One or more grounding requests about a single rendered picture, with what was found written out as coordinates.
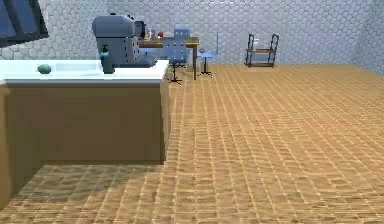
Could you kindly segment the brown counter with white top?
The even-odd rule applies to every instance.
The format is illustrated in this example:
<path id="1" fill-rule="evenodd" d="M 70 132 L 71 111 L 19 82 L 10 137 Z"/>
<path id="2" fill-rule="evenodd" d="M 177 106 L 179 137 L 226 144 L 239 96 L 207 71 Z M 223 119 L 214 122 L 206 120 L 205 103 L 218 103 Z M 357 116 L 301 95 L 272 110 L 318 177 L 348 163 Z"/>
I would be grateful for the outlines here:
<path id="1" fill-rule="evenodd" d="M 106 74 L 97 60 L 0 60 L 0 210 L 44 165 L 166 160 L 168 61 Z"/>

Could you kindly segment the blue office chair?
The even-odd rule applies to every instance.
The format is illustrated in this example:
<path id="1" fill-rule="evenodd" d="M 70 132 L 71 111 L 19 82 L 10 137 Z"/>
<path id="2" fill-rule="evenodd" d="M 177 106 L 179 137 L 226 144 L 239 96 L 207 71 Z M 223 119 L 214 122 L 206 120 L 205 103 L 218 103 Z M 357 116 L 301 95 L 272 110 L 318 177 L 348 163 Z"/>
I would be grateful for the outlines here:
<path id="1" fill-rule="evenodd" d="M 187 28 L 175 28 L 172 37 L 163 38 L 163 54 L 173 68 L 173 77 L 169 82 L 181 84 L 181 79 L 176 77 L 176 68 L 187 62 L 188 50 L 186 47 L 190 31 Z"/>

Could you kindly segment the grey coffee machine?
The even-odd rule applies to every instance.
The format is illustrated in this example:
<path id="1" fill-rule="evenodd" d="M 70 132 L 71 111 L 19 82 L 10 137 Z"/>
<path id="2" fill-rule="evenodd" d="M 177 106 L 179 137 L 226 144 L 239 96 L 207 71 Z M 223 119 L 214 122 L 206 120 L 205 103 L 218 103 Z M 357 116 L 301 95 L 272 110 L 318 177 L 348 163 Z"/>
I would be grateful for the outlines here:
<path id="1" fill-rule="evenodd" d="M 100 53 L 108 46 L 114 68 L 149 68 L 157 63 L 151 55 L 140 53 L 139 38 L 135 34 L 136 20 L 130 15 L 97 16 L 92 22 L 92 30 Z"/>

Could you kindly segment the dark framed window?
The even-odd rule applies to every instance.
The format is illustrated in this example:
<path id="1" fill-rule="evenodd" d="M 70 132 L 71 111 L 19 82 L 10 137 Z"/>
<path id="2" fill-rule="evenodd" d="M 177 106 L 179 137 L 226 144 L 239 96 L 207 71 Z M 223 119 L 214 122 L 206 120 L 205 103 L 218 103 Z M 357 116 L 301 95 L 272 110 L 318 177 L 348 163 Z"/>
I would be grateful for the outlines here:
<path id="1" fill-rule="evenodd" d="M 38 0 L 0 0 L 0 48 L 48 37 Z"/>

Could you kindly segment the brown wooden table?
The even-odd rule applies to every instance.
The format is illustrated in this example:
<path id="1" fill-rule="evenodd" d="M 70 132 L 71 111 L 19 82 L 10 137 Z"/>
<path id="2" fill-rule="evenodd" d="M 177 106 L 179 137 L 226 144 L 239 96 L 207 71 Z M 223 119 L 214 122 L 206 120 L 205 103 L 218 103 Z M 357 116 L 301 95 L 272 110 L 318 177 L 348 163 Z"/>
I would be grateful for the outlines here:
<path id="1" fill-rule="evenodd" d="M 140 48 L 162 48 L 165 40 L 172 40 L 172 37 L 151 38 L 150 40 L 139 40 Z M 199 46 L 199 38 L 190 36 L 185 40 L 185 46 L 192 50 L 192 66 L 193 66 L 193 79 L 197 78 L 197 47 Z"/>

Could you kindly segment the teal bottle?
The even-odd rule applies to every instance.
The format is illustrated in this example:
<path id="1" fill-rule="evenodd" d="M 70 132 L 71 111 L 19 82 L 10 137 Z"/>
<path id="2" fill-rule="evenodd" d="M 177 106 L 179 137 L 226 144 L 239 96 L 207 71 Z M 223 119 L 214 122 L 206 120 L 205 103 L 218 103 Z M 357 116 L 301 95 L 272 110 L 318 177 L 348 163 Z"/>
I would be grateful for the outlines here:
<path id="1" fill-rule="evenodd" d="M 101 60 L 103 72 L 105 74 L 113 74 L 115 72 L 115 68 L 113 66 L 113 61 L 112 61 L 112 56 L 109 53 L 107 45 L 104 45 L 102 47 L 102 51 L 100 53 L 100 60 Z"/>

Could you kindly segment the dark object on table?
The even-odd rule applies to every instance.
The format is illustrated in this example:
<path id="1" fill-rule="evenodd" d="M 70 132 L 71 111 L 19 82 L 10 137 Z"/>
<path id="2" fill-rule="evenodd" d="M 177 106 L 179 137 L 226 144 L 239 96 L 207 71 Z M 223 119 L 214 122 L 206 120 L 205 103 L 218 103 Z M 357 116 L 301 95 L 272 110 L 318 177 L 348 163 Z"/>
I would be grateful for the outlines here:
<path id="1" fill-rule="evenodd" d="M 146 35 L 146 24 L 144 21 L 135 21 L 135 34 L 138 38 L 144 39 Z"/>

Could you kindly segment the black metal shelf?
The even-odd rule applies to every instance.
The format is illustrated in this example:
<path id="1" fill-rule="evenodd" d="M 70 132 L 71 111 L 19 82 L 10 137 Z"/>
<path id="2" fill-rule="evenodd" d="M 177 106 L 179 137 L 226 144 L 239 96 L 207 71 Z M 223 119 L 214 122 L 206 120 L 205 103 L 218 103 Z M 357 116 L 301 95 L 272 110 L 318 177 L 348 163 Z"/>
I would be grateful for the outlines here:
<path id="1" fill-rule="evenodd" d="M 271 67 L 275 66 L 276 54 L 278 49 L 280 36 L 272 34 L 270 45 L 268 48 L 257 48 L 256 44 L 258 39 L 254 34 L 248 35 L 248 42 L 246 48 L 245 65 L 248 67 Z M 255 62 L 253 60 L 254 54 L 267 54 L 268 58 L 266 62 Z"/>

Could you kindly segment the blue side chair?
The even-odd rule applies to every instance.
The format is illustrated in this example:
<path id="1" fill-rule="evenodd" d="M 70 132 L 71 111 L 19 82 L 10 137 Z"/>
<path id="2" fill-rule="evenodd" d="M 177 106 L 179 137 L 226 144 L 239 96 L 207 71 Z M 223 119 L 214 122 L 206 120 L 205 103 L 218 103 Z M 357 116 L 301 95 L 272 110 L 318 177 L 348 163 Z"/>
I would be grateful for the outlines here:
<path id="1" fill-rule="evenodd" d="M 213 76 L 212 72 L 207 69 L 208 67 L 207 59 L 215 58 L 218 55 L 218 51 L 219 51 L 219 33 L 216 33 L 216 49 L 214 51 L 208 52 L 205 48 L 200 48 L 197 53 L 197 56 L 203 59 L 203 70 L 201 71 L 201 74 Z"/>

